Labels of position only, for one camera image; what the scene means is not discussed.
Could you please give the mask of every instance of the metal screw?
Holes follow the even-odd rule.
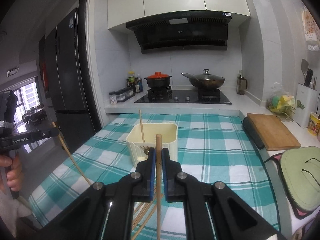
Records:
[[[103,186],[103,184],[102,184],[101,182],[95,182],[95,183],[92,185],[92,187],[93,187],[94,189],[96,189],[96,190],[101,189],[102,186]]]
[[[141,174],[139,172],[133,172],[131,173],[131,178],[138,179],[140,178]]]
[[[222,181],[217,181],[214,186],[217,188],[217,189],[224,189],[226,184],[224,184]]]
[[[187,177],[187,174],[186,174],[185,172],[179,172],[179,173],[177,174],[177,177],[178,177],[179,179],[185,179],[185,178]]]

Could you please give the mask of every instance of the human hand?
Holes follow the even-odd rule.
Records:
[[[14,160],[7,156],[0,155],[0,167],[12,167],[12,170],[7,173],[7,184],[11,188],[12,191],[19,191],[22,186],[23,181],[23,173],[22,173],[22,165],[19,159],[19,156],[16,155]],[[5,188],[3,185],[2,178],[0,176],[0,190],[5,193]]]

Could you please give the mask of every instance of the wooden stick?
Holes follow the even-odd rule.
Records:
[[[155,194],[156,194],[156,187],[153,189],[153,196],[154,196]],[[137,213],[137,211],[141,208],[141,206],[142,206],[143,204],[147,204],[147,203],[141,202],[141,203],[136,207],[136,209],[134,210],[133,214]]]
[[[62,147],[64,148],[64,150],[67,152],[67,154],[69,155],[70,160],[73,162],[73,164],[75,165],[75,167],[77,168],[77,170],[80,172],[80,174],[82,175],[82,177],[84,177],[84,179],[88,182],[89,185],[92,185],[92,183],[88,180],[88,178],[85,176],[85,174],[82,172],[82,170],[80,169],[80,167],[78,166],[78,164],[76,164],[75,160],[73,159],[73,157],[71,156],[71,153],[69,152],[66,144],[64,143],[62,137],[60,134],[58,134],[59,140],[62,144]]]
[[[143,206],[142,210],[139,212],[139,214],[135,217],[135,219],[132,222],[132,230],[138,225],[138,223],[141,221],[143,216],[147,213],[151,205],[156,199],[156,194],[153,195],[153,200],[150,203],[146,203],[146,205]]]
[[[156,207],[157,205],[155,205],[153,207],[153,209],[151,210],[151,212],[149,213],[149,215],[146,217],[146,220],[142,223],[141,227],[138,229],[138,231],[133,235],[133,237],[131,238],[131,240],[135,240],[136,237],[138,236],[138,234],[141,232],[141,230],[144,228],[144,226],[148,223],[149,219],[151,218],[152,214],[156,211]]]
[[[157,188],[157,239],[161,233],[161,150],[162,135],[156,135],[156,188]]]
[[[144,133],[143,133],[143,125],[142,125],[142,117],[141,117],[140,109],[139,109],[139,116],[140,116],[140,128],[141,128],[142,141],[144,142]]]
[[[141,208],[141,206],[142,206],[143,204],[144,204],[144,203],[141,202],[141,203],[137,206],[137,208],[134,210],[133,214],[137,213],[137,211]]]

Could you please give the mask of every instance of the black refrigerator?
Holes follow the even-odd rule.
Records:
[[[77,16],[75,8],[45,38],[49,93],[58,126],[72,153],[97,132],[81,76]]]

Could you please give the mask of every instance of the black range hood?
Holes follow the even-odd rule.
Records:
[[[230,13],[180,11],[143,17],[126,23],[134,31],[142,54],[174,49],[227,50]]]

